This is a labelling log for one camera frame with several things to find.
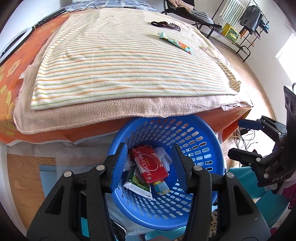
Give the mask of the green white milk carton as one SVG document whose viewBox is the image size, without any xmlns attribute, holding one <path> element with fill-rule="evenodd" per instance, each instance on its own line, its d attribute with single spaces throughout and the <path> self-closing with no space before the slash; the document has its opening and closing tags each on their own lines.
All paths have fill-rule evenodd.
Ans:
<svg viewBox="0 0 296 241">
<path fill-rule="evenodd" d="M 137 166 L 133 166 L 128 171 L 126 181 L 123 186 L 141 197 L 153 200 L 151 187 L 143 180 Z"/>
</svg>

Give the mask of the red tissue box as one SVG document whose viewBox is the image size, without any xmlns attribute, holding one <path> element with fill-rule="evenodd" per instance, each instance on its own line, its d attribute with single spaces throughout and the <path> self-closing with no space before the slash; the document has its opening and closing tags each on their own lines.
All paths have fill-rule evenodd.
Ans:
<svg viewBox="0 0 296 241">
<path fill-rule="evenodd" d="M 131 149 L 130 155 L 146 183 L 152 184 L 169 176 L 150 145 L 135 146 Z"/>
</svg>

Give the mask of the white silicone wristband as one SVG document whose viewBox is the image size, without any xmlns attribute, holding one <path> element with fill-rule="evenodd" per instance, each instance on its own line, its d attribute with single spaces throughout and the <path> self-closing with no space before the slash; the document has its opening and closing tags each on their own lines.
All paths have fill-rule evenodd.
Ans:
<svg viewBox="0 0 296 241">
<path fill-rule="evenodd" d="M 200 47 L 206 54 L 215 60 L 220 60 L 219 53 L 210 46 Z"/>
</svg>

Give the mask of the brown chocolate bar wrapper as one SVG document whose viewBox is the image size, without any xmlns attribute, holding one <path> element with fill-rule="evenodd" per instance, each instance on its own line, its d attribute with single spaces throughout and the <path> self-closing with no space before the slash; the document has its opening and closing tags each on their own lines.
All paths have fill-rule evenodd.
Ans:
<svg viewBox="0 0 296 241">
<path fill-rule="evenodd" d="M 181 31 L 180 27 L 174 23 L 163 22 L 163 26 L 168 29 L 173 29 L 179 32 Z"/>
</svg>

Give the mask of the teal grapefruit tube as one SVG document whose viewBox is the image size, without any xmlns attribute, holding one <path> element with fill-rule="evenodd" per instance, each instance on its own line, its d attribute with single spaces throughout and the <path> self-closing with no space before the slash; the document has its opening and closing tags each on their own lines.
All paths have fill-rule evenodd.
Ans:
<svg viewBox="0 0 296 241">
<path fill-rule="evenodd" d="M 168 37 L 164 32 L 159 32 L 158 36 L 160 39 L 164 39 L 164 40 L 170 42 L 171 44 L 177 46 L 178 48 L 184 50 L 185 52 L 189 53 L 190 55 L 193 55 L 193 50 L 189 46 L 181 43 L 180 41 L 177 41 L 177 40 L 174 40 L 174 39 Z"/>
</svg>

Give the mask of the white colourful paper wrapper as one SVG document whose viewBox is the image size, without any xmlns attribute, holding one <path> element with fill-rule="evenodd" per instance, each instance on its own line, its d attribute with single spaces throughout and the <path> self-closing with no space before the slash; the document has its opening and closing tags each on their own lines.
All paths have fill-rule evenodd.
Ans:
<svg viewBox="0 0 296 241">
<path fill-rule="evenodd" d="M 170 193 L 170 189 L 164 180 L 158 180 L 154 182 L 153 187 L 158 195 L 165 195 Z"/>
</svg>

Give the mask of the orange floral bedsheet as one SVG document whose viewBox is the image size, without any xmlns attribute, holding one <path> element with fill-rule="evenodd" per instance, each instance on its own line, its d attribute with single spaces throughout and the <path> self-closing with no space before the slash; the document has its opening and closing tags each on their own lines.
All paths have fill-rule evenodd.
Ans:
<svg viewBox="0 0 296 241">
<path fill-rule="evenodd" d="M 1 66 L 1 141 L 9 146 L 19 142 L 45 144 L 78 143 L 91 137 L 110 135 L 134 117 L 194 114 L 201 117 L 214 132 L 227 139 L 246 118 L 249 104 L 236 96 L 200 96 L 148 98 L 138 103 L 131 99 L 92 102 L 57 110 L 30 111 L 29 83 L 37 67 L 36 56 L 67 20 L 59 16 L 39 27 Z"/>
</svg>

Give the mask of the blue plastic laundry basket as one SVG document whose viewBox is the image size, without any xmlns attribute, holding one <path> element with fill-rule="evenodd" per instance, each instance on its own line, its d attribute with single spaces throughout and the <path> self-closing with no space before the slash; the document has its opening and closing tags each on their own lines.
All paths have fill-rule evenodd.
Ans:
<svg viewBox="0 0 296 241">
<path fill-rule="evenodd" d="M 113 139 L 109 154 L 123 146 L 111 185 L 118 209 L 138 225 L 173 230 L 188 221 L 193 195 L 187 193 L 180 165 L 165 163 L 155 153 L 164 149 L 173 159 L 179 152 L 196 166 L 224 174 L 224 159 L 215 133 L 196 115 L 133 118 Z"/>
</svg>

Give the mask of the pink beige towel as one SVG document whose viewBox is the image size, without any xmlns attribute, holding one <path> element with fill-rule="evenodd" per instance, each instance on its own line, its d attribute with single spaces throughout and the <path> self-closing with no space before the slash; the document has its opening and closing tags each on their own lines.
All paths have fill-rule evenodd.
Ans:
<svg viewBox="0 0 296 241">
<path fill-rule="evenodd" d="M 192 25 L 102 8 L 70 15 L 23 74 L 13 118 L 25 135 L 134 116 L 251 106 L 229 61 Z"/>
</svg>

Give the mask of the yellow crate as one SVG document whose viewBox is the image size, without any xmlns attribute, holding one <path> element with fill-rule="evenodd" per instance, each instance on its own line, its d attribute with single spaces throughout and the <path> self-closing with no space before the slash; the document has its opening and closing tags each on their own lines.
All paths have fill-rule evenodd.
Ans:
<svg viewBox="0 0 296 241">
<path fill-rule="evenodd" d="M 240 37 L 240 33 L 236 31 L 234 27 L 226 23 L 222 28 L 221 35 L 228 39 L 230 42 L 235 44 Z"/>
</svg>

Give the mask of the black clothes rack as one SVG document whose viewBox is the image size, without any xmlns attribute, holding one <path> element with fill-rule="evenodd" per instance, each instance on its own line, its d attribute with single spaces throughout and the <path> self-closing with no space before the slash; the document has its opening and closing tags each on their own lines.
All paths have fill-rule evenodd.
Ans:
<svg viewBox="0 0 296 241">
<path fill-rule="evenodd" d="M 222 9 L 224 8 L 227 1 L 222 1 L 220 5 L 218 6 L 217 10 L 215 11 L 213 17 L 219 16 L 222 12 Z M 250 1 L 249 6 L 256 5 L 258 8 L 259 5 L 256 3 L 256 1 Z M 224 36 L 221 35 L 222 29 L 214 30 L 214 32 L 210 35 L 208 38 L 211 42 L 225 48 L 226 50 L 230 51 L 231 53 L 237 55 L 243 62 L 245 62 L 251 55 L 251 49 L 254 47 L 254 44 L 257 40 L 261 39 L 262 33 L 269 33 L 269 20 L 261 10 L 261 20 L 257 23 L 256 30 L 250 34 L 248 30 L 245 30 L 242 35 L 238 38 L 237 42 L 233 44 L 228 39 L 226 39 Z M 242 25 L 240 25 L 239 21 L 234 26 L 237 32 L 240 32 L 240 30 L 243 28 Z M 208 33 L 203 32 L 202 34 L 207 37 Z"/>
</svg>

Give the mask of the dark hanging jacket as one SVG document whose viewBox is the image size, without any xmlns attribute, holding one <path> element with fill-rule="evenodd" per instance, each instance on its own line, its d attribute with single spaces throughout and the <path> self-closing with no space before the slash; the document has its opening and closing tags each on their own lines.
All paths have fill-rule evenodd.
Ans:
<svg viewBox="0 0 296 241">
<path fill-rule="evenodd" d="M 240 35 L 242 35 L 245 30 L 248 30 L 249 33 L 252 34 L 256 30 L 257 23 L 259 20 L 261 20 L 261 17 L 260 8 L 258 8 L 256 5 L 248 6 L 239 20 L 240 25 L 243 26 L 239 32 Z"/>
</svg>

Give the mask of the green striped hanging towel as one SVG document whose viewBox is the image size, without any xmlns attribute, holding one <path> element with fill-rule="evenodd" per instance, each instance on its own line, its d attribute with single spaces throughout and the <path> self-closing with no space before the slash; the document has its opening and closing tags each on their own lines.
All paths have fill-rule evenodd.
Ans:
<svg viewBox="0 0 296 241">
<path fill-rule="evenodd" d="M 228 0 L 220 13 L 220 17 L 225 23 L 234 27 L 249 4 L 250 1 L 247 0 Z"/>
</svg>

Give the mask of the striped garment on chair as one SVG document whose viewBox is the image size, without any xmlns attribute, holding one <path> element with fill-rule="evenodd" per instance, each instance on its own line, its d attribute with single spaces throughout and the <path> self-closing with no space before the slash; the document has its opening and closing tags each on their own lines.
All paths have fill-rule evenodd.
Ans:
<svg viewBox="0 0 296 241">
<path fill-rule="evenodd" d="M 191 15 L 194 16 L 196 19 L 203 21 L 208 24 L 214 24 L 213 20 L 204 12 L 204 11 L 196 11 L 192 9 L 190 11 Z"/>
</svg>

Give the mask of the black folding chair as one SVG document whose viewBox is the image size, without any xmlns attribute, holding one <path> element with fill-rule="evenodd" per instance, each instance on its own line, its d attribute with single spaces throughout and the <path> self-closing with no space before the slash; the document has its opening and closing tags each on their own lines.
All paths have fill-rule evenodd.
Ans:
<svg viewBox="0 0 296 241">
<path fill-rule="evenodd" d="M 214 23 L 212 25 L 212 24 L 208 24 L 208 23 L 205 23 L 203 21 L 196 19 L 194 16 L 191 15 L 191 13 L 190 13 L 191 9 L 174 7 L 170 1 L 171 0 L 163 1 L 164 10 L 162 11 L 162 14 L 167 15 L 168 13 L 172 13 L 172 14 L 175 14 L 175 15 L 180 16 L 182 18 L 185 18 L 187 20 L 191 20 L 194 22 L 193 26 L 196 26 L 198 30 L 200 30 L 201 27 L 203 27 L 203 26 L 209 27 L 211 30 L 210 30 L 210 33 L 208 33 L 207 38 L 210 37 L 210 35 L 214 32 L 214 30 L 222 29 L 222 26 L 219 24 Z M 194 7 L 193 9 L 195 9 L 194 1 L 184 1 L 184 2 L 192 5 Z"/>
</svg>

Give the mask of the pink clothes on chair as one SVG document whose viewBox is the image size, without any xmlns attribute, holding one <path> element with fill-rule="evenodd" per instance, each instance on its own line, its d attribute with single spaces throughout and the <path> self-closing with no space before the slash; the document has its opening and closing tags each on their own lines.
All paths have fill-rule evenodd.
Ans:
<svg viewBox="0 0 296 241">
<path fill-rule="evenodd" d="M 171 0 L 170 1 L 171 4 L 174 6 L 174 7 L 178 7 L 178 8 L 187 8 L 187 9 L 193 9 L 194 7 L 182 0 Z"/>
</svg>

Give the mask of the striped cream towel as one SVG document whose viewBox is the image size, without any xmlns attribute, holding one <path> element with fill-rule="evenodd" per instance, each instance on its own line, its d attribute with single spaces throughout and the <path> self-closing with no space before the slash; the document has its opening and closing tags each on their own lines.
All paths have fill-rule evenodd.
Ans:
<svg viewBox="0 0 296 241">
<path fill-rule="evenodd" d="M 168 29 L 163 22 L 178 25 Z M 160 39 L 180 41 L 193 55 Z M 200 47 L 219 53 L 215 60 Z M 229 62 L 192 25 L 139 9 L 102 8 L 69 16 L 43 54 L 30 108 L 136 97 L 236 95 L 240 81 Z"/>
</svg>

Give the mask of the black tripod stand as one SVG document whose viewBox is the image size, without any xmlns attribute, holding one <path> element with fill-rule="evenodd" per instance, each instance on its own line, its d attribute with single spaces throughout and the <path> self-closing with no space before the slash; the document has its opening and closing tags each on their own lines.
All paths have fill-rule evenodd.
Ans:
<svg viewBox="0 0 296 241">
<path fill-rule="evenodd" d="M 40 21 L 38 21 L 35 25 L 33 25 L 33 29 L 36 29 L 40 26 L 42 26 L 43 24 L 49 22 L 50 20 L 58 17 L 59 15 L 62 15 L 63 13 L 66 13 L 66 9 L 65 8 L 62 8 L 62 9 L 59 9 L 59 10 L 56 10 L 55 12 L 47 15 L 46 17 L 42 18 Z"/>
</svg>

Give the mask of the blue checked bedsheet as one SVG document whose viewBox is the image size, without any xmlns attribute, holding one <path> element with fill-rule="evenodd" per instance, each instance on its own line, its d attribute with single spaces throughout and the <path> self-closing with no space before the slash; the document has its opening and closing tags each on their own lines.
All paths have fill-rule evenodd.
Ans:
<svg viewBox="0 0 296 241">
<path fill-rule="evenodd" d="M 72 1 L 72 4 L 65 6 L 67 11 L 85 10 L 86 8 L 131 8 L 145 11 L 158 12 L 155 6 L 146 1 L 125 1 L 125 0 L 102 0 L 102 1 Z"/>
</svg>

